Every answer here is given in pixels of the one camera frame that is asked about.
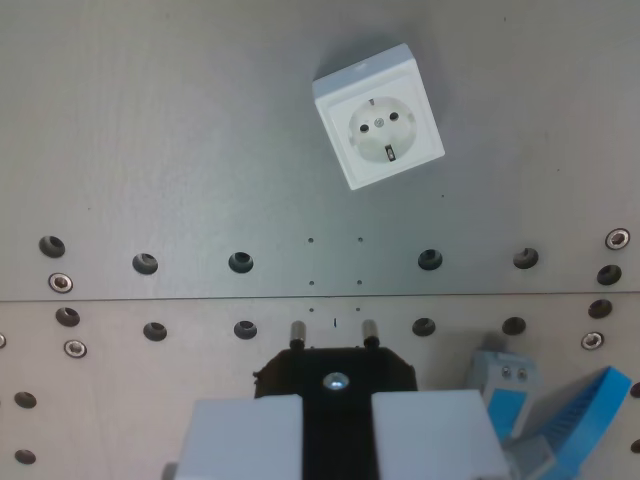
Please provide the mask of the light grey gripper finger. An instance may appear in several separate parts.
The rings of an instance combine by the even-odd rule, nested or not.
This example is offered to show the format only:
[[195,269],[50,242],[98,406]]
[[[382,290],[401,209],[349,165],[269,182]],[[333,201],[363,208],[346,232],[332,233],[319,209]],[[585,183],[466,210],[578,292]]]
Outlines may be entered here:
[[510,469],[476,390],[372,396],[381,479],[508,479]]
[[301,479],[303,400],[298,395],[195,403],[179,459],[164,479]]

